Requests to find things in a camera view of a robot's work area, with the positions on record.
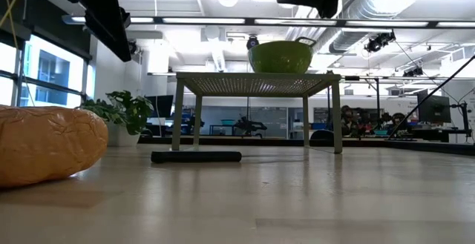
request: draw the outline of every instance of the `monitor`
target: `monitor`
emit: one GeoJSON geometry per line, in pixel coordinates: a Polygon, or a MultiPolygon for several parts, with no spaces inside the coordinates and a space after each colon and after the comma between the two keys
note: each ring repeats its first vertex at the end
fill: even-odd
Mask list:
{"type": "MultiPolygon", "coordinates": [[[[428,92],[417,93],[417,102],[421,102],[428,92]]],[[[430,96],[419,106],[419,121],[421,122],[451,122],[451,103],[446,96],[430,96]]]]}
{"type": "Polygon", "coordinates": [[[154,106],[151,117],[169,118],[171,117],[171,106],[173,105],[173,96],[146,96],[154,106]]]}

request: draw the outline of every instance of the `orange cushion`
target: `orange cushion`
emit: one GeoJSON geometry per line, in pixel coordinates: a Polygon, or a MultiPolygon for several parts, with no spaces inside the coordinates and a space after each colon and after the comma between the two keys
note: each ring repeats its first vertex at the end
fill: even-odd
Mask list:
{"type": "Polygon", "coordinates": [[[0,187],[67,178],[91,167],[107,142],[105,123],[90,111],[0,106],[0,187]]]}

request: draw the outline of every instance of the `white table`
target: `white table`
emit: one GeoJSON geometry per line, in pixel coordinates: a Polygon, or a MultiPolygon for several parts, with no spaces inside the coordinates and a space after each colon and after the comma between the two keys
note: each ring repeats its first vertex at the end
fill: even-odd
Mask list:
{"type": "MultiPolygon", "coordinates": [[[[304,106],[304,145],[309,147],[309,97],[332,87],[333,117],[340,117],[338,74],[289,73],[177,73],[174,125],[181,124],[185,87],[196,95],[194,128],[200,128],[204,96],[250,96],[302,98],[304,106]]],[[[335,153],[342,152],[341,120],[333,119],[335,153]]],[[[173,127],[171,149],[180,149],[181,127],[173,127]]],[[[200,130],[194,130],[193,144],[198,145],[200,130]]]]}

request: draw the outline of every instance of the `green bowl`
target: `green bowl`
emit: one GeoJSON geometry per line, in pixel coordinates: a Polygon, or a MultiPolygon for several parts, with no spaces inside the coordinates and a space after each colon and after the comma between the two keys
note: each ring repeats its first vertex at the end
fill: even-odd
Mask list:
{"type": "Polygon", "coordinates": [[[258,44],[248,51],[249,62],[255,73],[305,73],[312,61],[315,43],[315,40],[299,37],[295,41],[258,44]]]}

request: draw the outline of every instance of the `mesh tabletop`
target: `mesh tabletop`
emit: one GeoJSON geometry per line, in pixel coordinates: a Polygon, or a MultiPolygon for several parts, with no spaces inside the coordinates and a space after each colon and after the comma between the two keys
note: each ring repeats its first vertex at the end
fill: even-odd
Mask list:
{"type": "Polygon", "coordinates": [[[340,78],[338,74],[177,73],[177,79],[200,96],[312,96],[340,78]]]}

